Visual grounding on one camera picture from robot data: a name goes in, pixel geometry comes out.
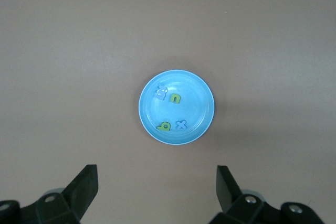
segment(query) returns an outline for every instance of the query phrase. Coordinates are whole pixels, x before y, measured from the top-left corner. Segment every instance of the blue letter x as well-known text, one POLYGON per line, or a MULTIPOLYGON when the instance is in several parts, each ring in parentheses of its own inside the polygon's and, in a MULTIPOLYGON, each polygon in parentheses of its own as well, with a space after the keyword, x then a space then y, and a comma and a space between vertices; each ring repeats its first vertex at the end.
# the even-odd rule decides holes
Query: blue letter x
POLYGON ((178 130, 179 130, 179 129, 183 129, 183 130, 185 130, 185 129, 187 128, 187 126, 185 126, 185 124, 187 123, 186 120, 183 120, 182 122, 177 121, 176 123, 177 123, 177 129, 178 129, 178 130))

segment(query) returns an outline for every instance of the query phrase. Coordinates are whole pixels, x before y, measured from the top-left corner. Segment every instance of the metal bolt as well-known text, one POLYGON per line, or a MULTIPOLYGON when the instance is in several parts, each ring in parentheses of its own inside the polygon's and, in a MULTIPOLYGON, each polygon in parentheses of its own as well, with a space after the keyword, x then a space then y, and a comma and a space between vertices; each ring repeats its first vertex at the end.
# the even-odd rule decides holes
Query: metal bolt
POLYGON ((255 204, 255 203, 257 203, 257 200, 256 200, 256 198, 255 197, 253 197, 253 196, 246 196, 245 197, 245 200, 248 202, 248 203, 251 203, 251 204, 255 204))
POLYGON ((0 211, 6 210, 9 207, 10 207, 9 204, 3 204, 2 206, 0 206, 0 211))
POLYGON ((302 209, 299 206, 297 206, 297 205, 290 205, 289 209, 292 212, 295 212, 296 214, 301 214, 303 212, 302 209))
POLYGON ((46 199, 44 200, 44 202, 45 202, 45 203, 48 203, 48 202, 53 201, 54 199, 55 199, 54 196, 49 196, 48 198, 46 198, 46 199))

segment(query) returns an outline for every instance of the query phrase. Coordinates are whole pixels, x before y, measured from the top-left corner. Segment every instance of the plate rim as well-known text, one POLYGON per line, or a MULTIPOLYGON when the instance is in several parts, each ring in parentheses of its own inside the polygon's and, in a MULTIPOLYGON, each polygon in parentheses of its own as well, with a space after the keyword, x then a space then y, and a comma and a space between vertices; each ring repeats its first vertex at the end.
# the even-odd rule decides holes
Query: plate rim
POLYGON ((204 133, 208 130, 208 128, 209 128, 210 125, 212 124, 212 121, 213 121, 213 118, 214 118, 214 115, 215 115, 215 100, 214 100, 214 96, 213 96, 213 94, 212 94, 212 91, 211 91, 209 85, 208 85, 208 84, 207 84, 207 83, 206 83, 200 76, 198 76, 198 75, 196 75, 196 74, 194 74, 194 73, 192 73, 192 72, 190 72, 190 71, 183 70, 183 69, 171 69, 171 70, 167 70, 167 71, 163 71, 163 72, 161 72, 161 73, 158 73, 158 74, 155 75, 153 78, 151 78, 151 79, 147 82, 147 84, 144 86, 144 88, 143 88, 142 91, 141 91, 140 97, 139 97, 138 114, 139 114, 139 118, 140 118, 140 121, 141 121, 142 126, 145 128, 145 130, 146 130, 146 131, 147 131, 147 132, 148 132, 154 139, 156 139, 156 140, 158 140, 159 142, 164 143, 164 144, 169 144, 169 145, 184 145, 184 144, 188 144, 188 143, 191 143, 191 142, 197 140, 198 138, 200 138, 201 136, 203 136, 204 133), (147 129, 147 127, 145 126, 145 124, 144 124, 144 122, 143 122, 143 120, 142 120, 142 116, 141 116, 142 113, 141 113, 140 103, 141 103, 141 99, 142 99, 142 97, 143 97, 143 94, 144 94, 144 92, 145 92, 147 86, 149 86, 149 84, 150 84, 154 79, 159 78, 159 77, 160 77, 161 75, 163 75, 163 74, 167 74, 167 73, 171 73, 171 72, 185 72, 185 73, 187 73, 187 74, 191 74, 191 75, 195 76, 196 78, 200 79, 200 81, 203 82, 203 83, 205 84, 205 86, 207 87, 207 89, 209 90, 209 93, 210 93, 210 96, 211 96, 211 104, 213 105, 213 109, 212 109, 212 111, 211 111, 211 119, 210 119, 209 123, 207 124, 206 128, 204 129, 204 131, 203 131, 198 137, 192 139, 191 141, 184 142, 184 143, 169 143, 169 142, 165 142, 165 141, 163 141, 163 140, 158 139, 157 137, 155 137, 155 136, 154 136, 154 135, 147 129))

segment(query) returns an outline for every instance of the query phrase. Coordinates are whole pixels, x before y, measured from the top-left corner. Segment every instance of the tabletop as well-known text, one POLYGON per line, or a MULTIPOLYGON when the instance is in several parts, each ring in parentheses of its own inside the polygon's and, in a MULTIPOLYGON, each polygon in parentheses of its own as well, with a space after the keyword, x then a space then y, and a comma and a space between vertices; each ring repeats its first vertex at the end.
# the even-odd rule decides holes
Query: tabletop
POLYGON ((21 206, 97 164, 90 223, 208 223, 216 167, 334 223, 336 0, 0 0, 0 200, 21 206), (146 83, 201 77, 213 121, 167 145, 146 83))

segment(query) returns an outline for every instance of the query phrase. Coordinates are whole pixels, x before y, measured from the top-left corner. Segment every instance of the blue plate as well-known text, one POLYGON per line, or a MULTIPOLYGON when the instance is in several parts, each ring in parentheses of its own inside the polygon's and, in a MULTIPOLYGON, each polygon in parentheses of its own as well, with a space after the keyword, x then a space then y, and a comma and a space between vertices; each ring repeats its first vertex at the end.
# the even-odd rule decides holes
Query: blue plate
POLYGON ((166 144, 187 144, 202 136, 214 117, 208 85, 185 70, 169 70, 144 87, 139 116, 148 133, 166 144))

